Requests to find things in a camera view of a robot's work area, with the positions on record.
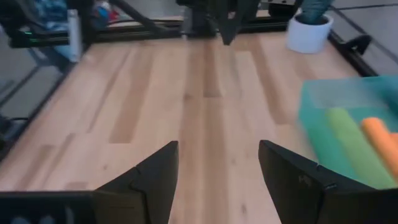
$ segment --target black metal frame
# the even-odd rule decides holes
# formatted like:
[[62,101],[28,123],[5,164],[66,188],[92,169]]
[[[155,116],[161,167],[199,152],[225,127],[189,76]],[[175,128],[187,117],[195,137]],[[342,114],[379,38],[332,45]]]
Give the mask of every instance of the black metal frame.
[[[127,26],[127,27],[110,27],[105,30],[94,30],[90,24],[90,15],[86,12],[86,6],[82,5],[81,0],[69,0],[69,8],[78,9],[81,17],[81,26],[83,31],[83,43],[86,48],[90,47],[92,43],[100,42],[119,42],[131,40],[147,40],[147,39],[166,39],[179,38],[184,34],[182,32],[183,21],[167,21],[161,24],[155,23],[150,19],[139,14],[130,5],[123,4],[123,0],[111,0],[111,3],[123,7],[126,13],[129,14],[141,25]],[[258,32],[283,32],[287,29],[290,17],[258,17],[256,20],[249,21],[243,24],[238,31],[239,34],[258,33]],[[194,37],[203,37],[200,34],[193,35]],[[331,32],[329,41],[339,51],[347,62],[359,73],[362,77],[377,76],[377,73],[362,59],[361,55],[368,47],[371,38],[368,35],[355,38],[349,42],[343,42],[342,39],[335,33]],[[16,32],[10,41],[10,45],[14,48],[28,48],[28,47],[43,47],[51,45],[66,45],[68,44],[68,32],[52,32],[52,33],[34,33],[27,34],[23,32]],[[74,67],[71,63],[68,70]],[[53,88],[49,91],[46,97],[40,102],[39,106],[30,115],[27,122],[18,130],[15,139],[6,142],[6,147],[0,151],[0,160],[9,152],[10,148],[19,139],[20,135],[30,125],[30,123],[39,114],[43,106],[52,97],[58,87],[62,84],[66,75],[62,76]]]

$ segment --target wooden tabletop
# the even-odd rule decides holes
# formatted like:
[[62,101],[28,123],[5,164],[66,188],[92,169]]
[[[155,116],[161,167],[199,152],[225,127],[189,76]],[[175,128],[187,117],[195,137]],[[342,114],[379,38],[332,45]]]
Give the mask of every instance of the wooden tabletop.
[[0,189],[95,189],[178,140],[170,223],[280,223],[259,141],[315,159],[296,124],[303,81],[356,75],[329,43],[298,54],[284,33],[94,45],[1,163]]

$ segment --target white pot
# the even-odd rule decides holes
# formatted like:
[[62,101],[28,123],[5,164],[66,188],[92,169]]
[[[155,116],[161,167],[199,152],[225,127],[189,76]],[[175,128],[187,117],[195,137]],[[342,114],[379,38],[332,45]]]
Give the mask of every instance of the white pot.
[[297,16],[294,16],[289,22],[287,47],[304,54],[320,52],[325,46],[331,25],[333,24],[333,18],[328,15],[323,15],[328,19],[326,24],[307,25],[297,21]]

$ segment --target wood grain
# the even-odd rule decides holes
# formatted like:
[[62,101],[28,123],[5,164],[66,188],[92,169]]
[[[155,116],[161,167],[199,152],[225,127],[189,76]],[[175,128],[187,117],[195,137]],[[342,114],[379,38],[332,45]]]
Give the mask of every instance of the wood grain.
[[171,140],[170,223],[280,223],[257,158],[270,139],[316,159],[296,123],[304,80],[356,72],[285,34],[94,45],[0,165],[1,190],[95,189]]

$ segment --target foam cylinder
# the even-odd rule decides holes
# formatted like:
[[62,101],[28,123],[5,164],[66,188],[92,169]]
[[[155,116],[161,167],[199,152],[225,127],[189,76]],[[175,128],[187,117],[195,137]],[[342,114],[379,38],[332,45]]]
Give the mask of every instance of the foam cylinder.
[[394,179],[352,117],[343,108],[326,111],[328,124],[339,140],[359,181],[375,189],[397,187]]
[[343,150],[336,147],[339,143],[328,127],[310,128],[307,130],[307,136],[320,165],[350,179],[359,179]]
[[398,180],[398,143],[379,118],[366,118],[362,129],[373,148],[379,153],[390,173]]

